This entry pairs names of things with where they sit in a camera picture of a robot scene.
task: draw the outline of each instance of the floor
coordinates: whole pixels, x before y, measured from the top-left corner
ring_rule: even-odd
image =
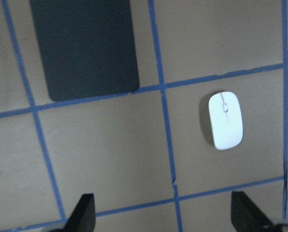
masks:
[[[131,0],[140,89],[53,102],[28,0],[0,0],[0,232],[233,232],[243,190],[288,219],[288,0]],[[234,92],[243,140],[217,151],[208,99]]]

